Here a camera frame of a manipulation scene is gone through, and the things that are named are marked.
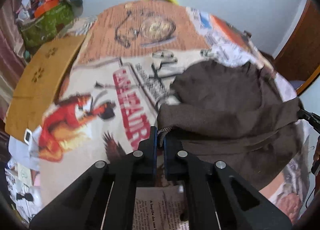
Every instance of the pink curtain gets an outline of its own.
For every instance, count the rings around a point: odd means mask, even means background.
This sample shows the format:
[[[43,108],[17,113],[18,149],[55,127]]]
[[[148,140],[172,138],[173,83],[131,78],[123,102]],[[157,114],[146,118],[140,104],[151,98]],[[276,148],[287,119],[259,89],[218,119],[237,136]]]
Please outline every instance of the pink curtain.
[[[13,91],[25,67],[23,39],[14,23],[17,0],[6,0],[0,9],[0,118],[4,120]]]

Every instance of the brown cloth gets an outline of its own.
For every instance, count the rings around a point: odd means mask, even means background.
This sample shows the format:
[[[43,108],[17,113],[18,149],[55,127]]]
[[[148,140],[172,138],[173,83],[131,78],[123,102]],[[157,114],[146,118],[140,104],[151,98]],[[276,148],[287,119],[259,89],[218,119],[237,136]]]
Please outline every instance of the brown cloth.
[[[259,190],[301,149],[294,124],[300,100],[283,103],[265,69],[204,61],[177,75],[171,88],[181,104],[161,106],[159,129],[197,133],[182,141],[186,151],[210,163],[226,162]]]

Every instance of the black cable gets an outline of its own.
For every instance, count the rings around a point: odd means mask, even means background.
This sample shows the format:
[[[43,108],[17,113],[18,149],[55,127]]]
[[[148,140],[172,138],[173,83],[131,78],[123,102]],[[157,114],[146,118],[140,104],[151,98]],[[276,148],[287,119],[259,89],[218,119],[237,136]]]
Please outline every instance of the black cable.
[[[307,207],[307,203],[308,203],[309,198],[311,197],[312,193],[315,191],[315,189],[316,189],[316,187],[314,187],[314,188],[313,188],[313,191],[311,191],[311,193],[310,193],[309,197],[307,198],[306,205],[305,205],[305,206],[306,206],[306,208],[308,208],[308,207]]]

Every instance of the newspaper page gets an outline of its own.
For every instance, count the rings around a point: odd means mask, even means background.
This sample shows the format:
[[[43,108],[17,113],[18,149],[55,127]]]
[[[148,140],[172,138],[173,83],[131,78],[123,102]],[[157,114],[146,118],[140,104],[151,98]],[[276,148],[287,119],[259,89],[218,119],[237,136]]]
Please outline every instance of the newspaper page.
[[[160,50],[209,48],[185,7],[141,0],[116,5],[99,14],[75,63],[86,64],[108,56],[145,56]]]
[[[184,193],[179,192],[179,186],[138,187],[132,230],[187,230],[189,222],[180,220],[184,210]]]

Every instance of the clutter pile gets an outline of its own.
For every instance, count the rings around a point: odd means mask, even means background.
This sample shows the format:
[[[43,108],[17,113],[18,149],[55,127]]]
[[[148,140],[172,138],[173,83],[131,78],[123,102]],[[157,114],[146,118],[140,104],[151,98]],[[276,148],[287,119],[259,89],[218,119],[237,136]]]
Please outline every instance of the clutter pile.
[[[82,14],[82,0],[22,0],[16,22],[27,51],[26,61],[47,41],[52,40],[74,16]]]
[[[5,178],[9,196],[21,222],[28,226],[30,220],[43,208],[40,196],[39,159],[29,156],[28,145],[10,137]]]

